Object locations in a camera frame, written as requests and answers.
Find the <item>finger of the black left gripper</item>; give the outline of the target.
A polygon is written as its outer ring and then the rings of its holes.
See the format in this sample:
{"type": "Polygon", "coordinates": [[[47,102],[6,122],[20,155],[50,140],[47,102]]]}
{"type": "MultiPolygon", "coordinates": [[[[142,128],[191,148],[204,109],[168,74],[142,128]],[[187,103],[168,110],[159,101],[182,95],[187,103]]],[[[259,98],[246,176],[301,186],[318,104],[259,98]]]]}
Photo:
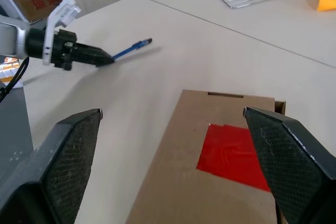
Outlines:
{"type": "Polygon", "coordinates": [[[105,52],[98,54],[82,54],[77,57],[77,61],[94,65],[96,67],[102,67],[112,64],[112,57],[105,52]]]}
{"type": "Polygon", "coordinates": [[[76,61],[77,61],[77,57],[82,55],[82,54],[98,54],[98,53],[101,53],[101,52],[105,52],[105,51],[102,50],[101,48],[98,48],[98,47],[76,43],[76,61]]]}

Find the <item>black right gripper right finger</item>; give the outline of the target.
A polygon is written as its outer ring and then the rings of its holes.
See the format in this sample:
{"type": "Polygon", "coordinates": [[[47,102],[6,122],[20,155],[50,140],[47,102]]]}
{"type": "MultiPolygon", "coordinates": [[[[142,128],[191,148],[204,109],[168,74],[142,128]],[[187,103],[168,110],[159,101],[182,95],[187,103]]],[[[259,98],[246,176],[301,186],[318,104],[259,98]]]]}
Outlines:
{"type": "Polygon", "coordinates": [[[295,119],[251,107],[243,116],[287,223],[335,223],[335,156],[295,119]]]}

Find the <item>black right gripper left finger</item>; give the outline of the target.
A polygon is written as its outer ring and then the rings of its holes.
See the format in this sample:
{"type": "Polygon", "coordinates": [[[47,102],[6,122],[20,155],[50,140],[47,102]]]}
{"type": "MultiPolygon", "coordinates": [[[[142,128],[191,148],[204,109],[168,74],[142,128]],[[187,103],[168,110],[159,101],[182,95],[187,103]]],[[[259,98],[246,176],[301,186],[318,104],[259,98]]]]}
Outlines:
{"type": "Polygon", "coordinates": [[[59,121],[1,186],[1,223],[74,223],[95,154],[101,109],[59,121]]]}

